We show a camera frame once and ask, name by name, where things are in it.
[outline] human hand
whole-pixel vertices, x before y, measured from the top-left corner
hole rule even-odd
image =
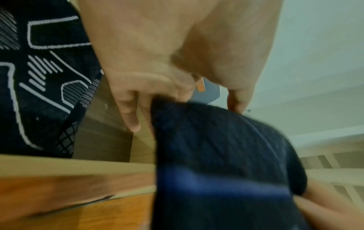
[[[273,43],[282,0],[79,0],[93,49],[126,126],[153,96],[187,101],[206,77],[243,112]]]
[[[303,197],[294,197],[298,209],[317,230],[362,230],[364,212],[346,198],[314,181]]]

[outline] skin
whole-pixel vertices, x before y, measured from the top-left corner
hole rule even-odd
[[[155,95],[185,102],[201,77],[242,113],[271,50],[282,0],[79,0],[82,22],[126,126]]]
[[[317,230],[364,229],[364,212],[352,202],[319,183],[309,180],[302,197],[295,203],[307,221]]]

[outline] patterned garment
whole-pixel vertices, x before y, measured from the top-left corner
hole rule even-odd
[[[0,152],[72,157],[101,72],[66,0],[2,0]]]
[[[272,127],[197,103],[154,100],[155,230],[308,230],[292,194],[307,186]]]

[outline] blue stripe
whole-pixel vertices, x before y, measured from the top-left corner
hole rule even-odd
[[[258,183],[241,178],[207,175],[184,167],[162,167],[157,170],[157,189],[164,193],[241,198],[291,198],[284,185]]]

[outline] black fabric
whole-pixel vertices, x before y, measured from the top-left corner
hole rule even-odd
[[[152,229],[310,229],[292,199],[306,189],[305,171],[272,127],[221,108],[163,99],[153,101],[152,124]]]
[[[100,71],[66,0],[2,0],[0,152],[72,157]]]

